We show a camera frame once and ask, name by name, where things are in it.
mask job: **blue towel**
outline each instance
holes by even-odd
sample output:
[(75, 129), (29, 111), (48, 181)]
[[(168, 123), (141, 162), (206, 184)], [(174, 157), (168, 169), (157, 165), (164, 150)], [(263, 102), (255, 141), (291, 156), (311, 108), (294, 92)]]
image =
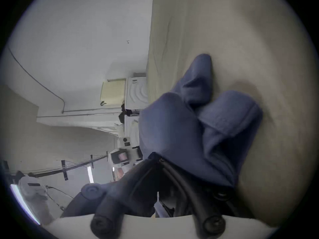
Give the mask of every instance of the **blue towel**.
[(197, 56), (174, 88), (142, 110), (140, 149), (216, 185), (234, 187), (262, 120), (248, 95), (226, 91), (210, 102), (212, 62)]

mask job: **fluorescent light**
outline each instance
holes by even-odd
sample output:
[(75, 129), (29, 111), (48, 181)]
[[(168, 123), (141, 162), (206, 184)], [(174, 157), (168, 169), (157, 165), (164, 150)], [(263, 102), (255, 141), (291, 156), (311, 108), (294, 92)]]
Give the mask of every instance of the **fluorescent light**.
[(89, 174), (90, 183), (94, 183), (91, 166), (87, 167), (87, 173)]
[(28, 205), (26, 204), (26, 202), (24, 201), (21, 192), (19, 190), (18, 185), (16, 184), (11, 184), (10, 185), (10, 189), (12, 191), (12, 193), (14, 194), (14, 197), (16, 198), (16, 200), (19, 202), (19, 204), (21, 205), (22, 209), (25, 211), (25, 213), (29, 216), (29, 218), (31, 220), (33, 220), (36, 224), (40, 225), (40, 222), (38, 222), (38, 220), (36, 219), (36, 217), (33, 215), (33, 213), (31, 212), (31, 210), (29, 209)]

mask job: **wire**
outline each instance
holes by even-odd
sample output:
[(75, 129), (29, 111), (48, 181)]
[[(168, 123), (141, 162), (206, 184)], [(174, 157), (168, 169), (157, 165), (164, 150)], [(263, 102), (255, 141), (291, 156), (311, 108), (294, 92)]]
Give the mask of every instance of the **wire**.
[(35, 80), (36, 82), (38, 82), (43, 88), (45, 88), (47, 91), (49, 91), (50, 93), (52, 93), (53, 95), (55, 95), (57, 98), (60, 98), (60, 99), (63, 101), (62, 113), (64, 113), (64, 107), (65, 107), (65, 102), (64, 102), (64, 100), (63, 100), (61, 97), (59, 97), (58, 95), (54, 94), (54, 93), (53, 93), (51, 90), (49, 90), (47, 87), (43, 86), (36, 78), (34, 78), (31, 74), (29, 74), (28, 71), (25, 70), (25, 69), (23, 68), (23, 66), (19, 63), (19, 61), (15, 58), (15, 56), (14, 56), (14, 54), (12, 53), (12, 51), (11, 51), (11, 49), (10, 49), (9, 46), (8, 46), (8, 50), (10, 51), (10, 53), (11, 53), (13, 59), (19, 64), (19, 66), (21, 66), (21, 68), (22, 68), (32, 79), (34, 79), (34, 80)]
[(51, 187), (51, 186), (48, 186), (48, 185), (46, 185), (45, 187), (46, 187), (47, 189), (56, 189), (56, 190), (58, 190), (58, 191), (62, 192), (63, 194), (65, 194), (65, 195), (67, 195), (67, 196), (71, 197), (71, 196), (70, 196), (70, 195), (68, 195), (67, 193), (65, 193), (65, 192), (63, 192), (62, 190), (57, 189), (57, 188), (55, 188), (55, 187)]
[(74, 162), (72, 162), (72, 161), (65, 161), (65, 162), (70, 162), (70, 163), (73, 163), (73, 164), (75, 164), (75, 165), (78, 165), (78, 163), (74, 163)]
[(65, 210), (65, 208), (64, 208), (63, 206), (59, 205), (56, 201), (54, 201), (52, 197), (50, 197), (50, 198), (52, 199), (52, 201), (53, 201), (62, 211)]

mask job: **beige cloth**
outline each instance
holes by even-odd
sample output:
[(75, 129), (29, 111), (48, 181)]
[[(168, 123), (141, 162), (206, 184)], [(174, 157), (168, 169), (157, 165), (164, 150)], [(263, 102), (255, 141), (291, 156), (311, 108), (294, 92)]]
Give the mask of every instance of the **beige cloth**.
[(212, 57), (213, 98), (241, 90), (264, 111), (238, 190), (257, 218), (278, 225), (318, 163), (319, 82), (307, 33), (284, 0), (153, 0), (149, 101), (200, 53)]

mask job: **black cable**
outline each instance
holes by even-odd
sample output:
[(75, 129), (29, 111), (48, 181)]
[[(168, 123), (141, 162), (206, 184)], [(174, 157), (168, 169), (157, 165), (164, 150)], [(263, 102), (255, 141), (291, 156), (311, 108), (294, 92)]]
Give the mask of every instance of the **black cable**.
[(63, 206), (60, 206), (56, 201), (54, 201), (52, 197), (50, 197), (50, 198), (62, 211), (65, 210), (65, 208)]
[(8, 46), (8, 50), (10, 51), (10, 53), (11, 53), (13, 59), (19, 64), (19, 66), (21, 66), (21, 68), (22, 68), (32, 79), (34, 79), (34, 80), (35, 80), (36, 82), (38, 82), (43, 88), (45, 88), (47, 91), (49, 91), (50, 93), (52, 93), (53, 95), (55, 95), (57, 98), (60, 98), (60, 99), (63, 101), (62, 113), (64, 113), (64, 107), (65, 107), (65, 102), (64, 102), (64, 100), (63, 100), (61, 97), (59, 97), (58, 95), (54, 94), (54, 93), (53, 93), (51, 90), (49, 90), (47, 87), (43, 86), (36, 78), (34, 78), (31, 74), (29, 74), (28, 71), (25, 70), (25, 69), (23, 68), (23, 66), (19, 63), (19, 61), (15, 58), (15, 56), (14, 56), (14, 54), (12, 53), (12, 51), (11, 51), (11, 49), (10, 49), (9, 46)]
[(63, 192), (62, 190), (57, 189), (57, 188), (55, 188), (55, 187), (51, 187), (51, 186), (48, 186), (48, 185), (46, 185), (45, 187), (46, 187), (47, 189), (56, 189), (56, 190), (58, 190), (58, 191), (62, 192), (63, 194), (65, 194), (65, 195), (67, 195), (67, 196), (71, 197), (71, 196), (70, 196), (70, 195), (68, 195), (67, 193), (65, 193), (65, 192)]

